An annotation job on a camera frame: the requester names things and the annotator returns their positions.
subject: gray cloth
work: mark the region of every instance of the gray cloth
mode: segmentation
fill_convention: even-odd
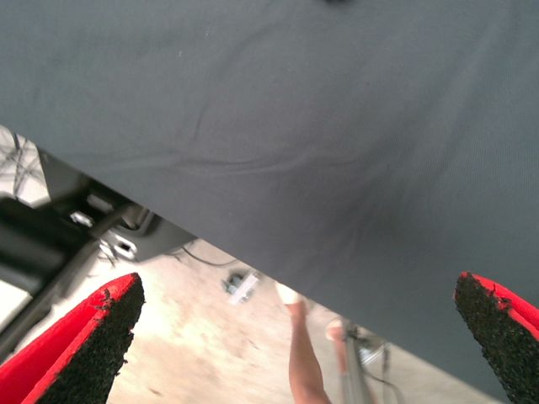
[[[539,303],[537,9],[3,2],[0,122],[503,397],[451,294]]]

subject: person's leg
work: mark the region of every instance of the person's leg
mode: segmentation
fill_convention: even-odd
[[[291,314],[292,342],[289,363],[289,381],[297,404],[330,403],[323,389],[320,364],[312,349],[307,330],[305,301],[286,305]]]

